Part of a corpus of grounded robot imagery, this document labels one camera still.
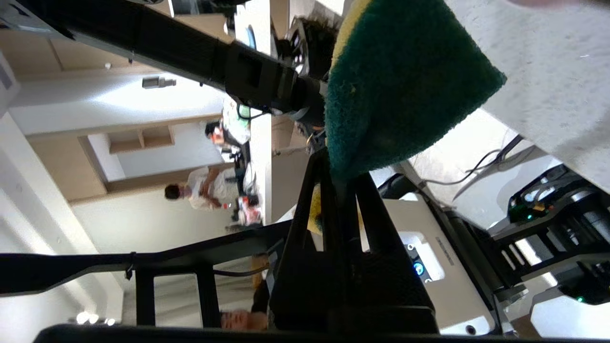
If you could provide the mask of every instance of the sponge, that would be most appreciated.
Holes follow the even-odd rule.
[[[329,74],[333,175],[351,178],[417,154],[505,82],[443,0],[356,0]]]

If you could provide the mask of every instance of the cable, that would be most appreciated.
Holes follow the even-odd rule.
[[[496,149],[496,150],[492,150],[489,151],[485,156],[483,156],[483,158],[479,161],[479,163],[476,164],[476,166],[474,168],[472,168],[465,177],[463,177],[461,180],[458,181],[453,181],[453,182],[443,182],[443,181],[437,181],[437,180],[428,180],[428,179],[423,179],[422,181],[426,182],[426,183],[431,183],[431,184],[440,184],[443,186],[451,186],[454,184],[459,184],[464,182],[467,178],[470,177],[470,175],[472,175],[477,169],[479,169],[479,166],[481,165],[481,163],[483,163],[483,161],[488,158],[491,154],[493,153],[499,153],[501,150],[500,149]],[[490,164],[488,164],[487,166],[490,166],[492,164],[494,164],[496,161],[496,159],[494,159]]]
[[[265,267],[261,267],[258,269],[254,269],[254,270],[249,270],[247,272],[230,272],[228,270],[216,270],[214,269],[214,275],[221,275],[221,276],[231,276],[234,278],[240,278],[240,277],[245,277],[245,276],[252,276],[255,274],[258,274],[260,272],[262,272],[263,270],[267,270],[269,269],[269,266],[265,266]]]
[[[491,165],[502,163],[506,159],[506,155],[511,150],[513,150],[515,148],[515,146],[517,146],[517,144],[519,144],[522,140],[523,140],[523,137],[521,135],[516,135],[515,138],[513,138],[504,148],[489,151],[485,156],[483,156],[483,158],[479,161],[479,163],[476,164],[476,166],[474,168],[467,170],[466,171],[466,173],[467,173],[466,176],[464,178],[462,178],[461,180],[459,180],[459,181],[443,182],[443,181],[429,180],[429,179],[423,179],[422,181],[433,183],[433,184],[440,184],[440,185],[443,185],[443,186],[451,186],[451,185],[454,185],[454,184],[462,183],[466,179],[468,179],[470,177],[470,175],[472,175],[477,170],[485,169],[487,167],[490,167]],[[486,165],[480,166],[481,163],[483,163],[483,161],[486,158],[488,158],[489,155],[491,155],[493,153],[498,153],[496,155],[496,157],[493,159],[493,161],[489,162]]]
[[[252,119],[256,119],[256,118],[258,118],[258,117],[262,117],[262,116],[264,116],[265,114],[271,114],[271,113],[269,113],[269,112],[262,112],[261,114],[257,114],[257,115],[255,115],[255,116],[253,116],[253,117],[243,117],[243,116],[242,116],[242,114],[239,112],[239,109],[240,109],[240,107],[241,107],[241,106],[242,106],[242,105],[240,105],[239,103],[237,104],[237,116],[238,116],[240,119],[242,119],[242,120],[250,121],[250,120],[252,120]]]

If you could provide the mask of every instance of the person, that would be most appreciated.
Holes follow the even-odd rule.
[[[194,209],[222,208],[235,204],[241,194],[245,171],[234,168],[203,167],[193,171],[185,184],[170,184],[165,188],[168,200],[188,199]]]
[[[250,311],[236,309],[220,313],[220,324],[228,330],[266,330],[267,306],[269,305],[269,288],[262,281],[254,292],[254,303]]]
[[[237,148],[242,146],[228,130],[223,128],[220,121],[206,124],[206,137],[211,139],[212,143],[219,146],[232,145]]]

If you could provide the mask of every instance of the white table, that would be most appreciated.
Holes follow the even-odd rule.
[[[269,0],[251,0],[246,2],[245,11],[238,7],[235,16],[235,37],[248,44],[245,28],[252,25],[256,38],[256,49],[264,54],[271,54],[271,11]],[[251,115],[260,114],[251,109]],[[250,123],[250,158],[256,173],[256,184],[259,188],[260,206],[263,224],[271,219],[271,117],[264,115]]]

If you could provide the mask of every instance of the ceiling light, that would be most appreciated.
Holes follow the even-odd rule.
[[[76,316],[76,322],[78,324],[84,324],[88,320],[89,320],[89,312],[87,312],[87,311],[83,311]]]
[[[89,324],[95,324],[98,322],[99,316],[97,314],[92,314],[89,317]]]

